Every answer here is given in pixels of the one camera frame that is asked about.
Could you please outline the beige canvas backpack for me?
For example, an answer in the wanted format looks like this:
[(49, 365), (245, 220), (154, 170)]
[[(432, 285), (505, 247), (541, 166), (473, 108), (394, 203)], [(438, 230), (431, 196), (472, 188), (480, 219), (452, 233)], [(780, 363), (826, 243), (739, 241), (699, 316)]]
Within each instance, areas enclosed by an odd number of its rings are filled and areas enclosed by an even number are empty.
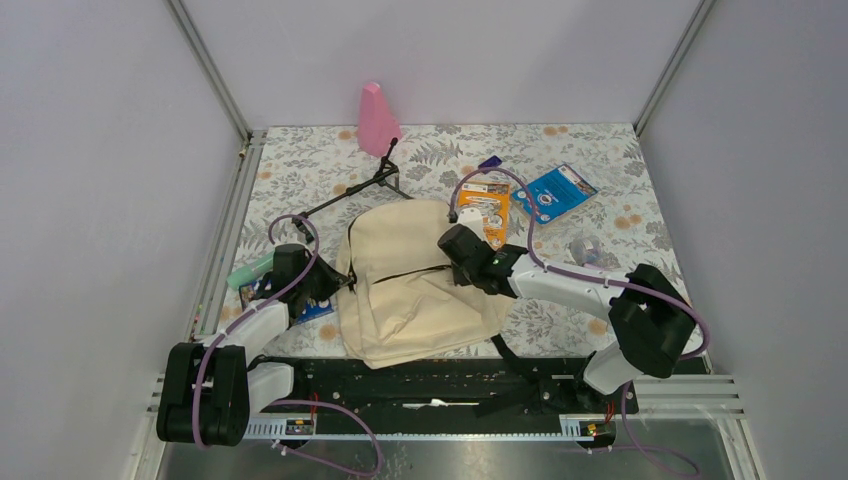
[(350, 284), (337, 292), (346, 353), (371, 369), (442, 354), (498, 334), (514, 303), (453, 279), (438, 247), (449, 206), (433, 199), (372, 208), (348, 225), (336, 268)]

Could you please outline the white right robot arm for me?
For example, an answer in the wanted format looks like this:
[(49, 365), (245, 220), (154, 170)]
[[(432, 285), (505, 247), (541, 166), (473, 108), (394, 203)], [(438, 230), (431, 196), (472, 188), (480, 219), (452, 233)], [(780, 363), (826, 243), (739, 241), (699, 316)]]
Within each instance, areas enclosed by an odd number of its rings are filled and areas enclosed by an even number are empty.
[(573, 386), (575, 402), (597, 412), (613, 394), (641, 375), (671, 376), (677, 363), (704, 352), (710, 333), (703, 318), (654, 266), (640, 264), (629, 273), (543, 260), (533, 241), (493, 248), (482, 216), (448, 203), (449, 228), (438, 241), (451, 261), (454, 277), (488, 295), (534, 299), (564, 305), (607, 321), (615, 340), (592, 353)]

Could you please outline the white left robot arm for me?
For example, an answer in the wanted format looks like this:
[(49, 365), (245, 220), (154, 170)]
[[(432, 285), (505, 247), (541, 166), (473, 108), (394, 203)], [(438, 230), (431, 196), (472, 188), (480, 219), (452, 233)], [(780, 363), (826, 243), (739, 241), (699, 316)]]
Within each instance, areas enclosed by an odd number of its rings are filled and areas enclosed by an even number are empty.
[(235, 446), (255, 413), (276, 401), (296, 411), (310, 385), (287, 364), (256, 366), (266, 345), (292, 327), (310, 305), (329, 303), (352, 278), (330, 266), (319, 246), (278, 243), (269, 267), (251, 281), (242, 314), (200, 342), (170, 351), (157, 410), (157, 437), (201, 449)]

